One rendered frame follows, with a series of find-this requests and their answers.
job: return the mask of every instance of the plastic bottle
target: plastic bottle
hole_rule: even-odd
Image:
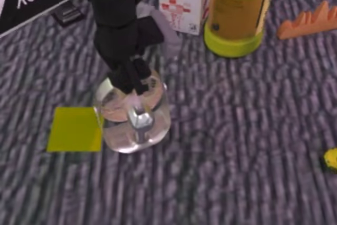
[[[219,56],[240,57],[262,42],[270,0],[210,0],[205,43]]]
[[[159,75],[143,80],[149,91],[138,96],[124,94],[109,79],[99,86],[94,109],[108,147],[120,153],[133,153],[163,140],[171,126],[166,87]]]

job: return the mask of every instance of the orange comb-shaped object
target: orange comb-shaped object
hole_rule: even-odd
[[[323,1],[313,13],[301,12],[294,21],[284,21],[277,36],[284,40],[333,29],[337,29],[337,6],[329,10],[328,2]]]

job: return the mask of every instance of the yellow square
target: yellow square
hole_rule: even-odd
[[[92,107],[57,107],[47,152],[99,152],[102,131]]]

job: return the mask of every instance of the jar label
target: jar label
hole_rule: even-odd
[[[270,0],[210,0],[208,26],[226,40],[243,40],[262,32]]]

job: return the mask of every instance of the gray striped fabric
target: gray striped fabric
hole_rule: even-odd
[[[263,45],[217,58],[202,37],[145,58],[168,85],[167,138],[122,155],[45,152],[56,106],[90,105],[106,67],[88,14],[42,17],[0,40],[0,225],[333,225],[337,31],[288,41],[277,26],[321,0],[272,0]]]

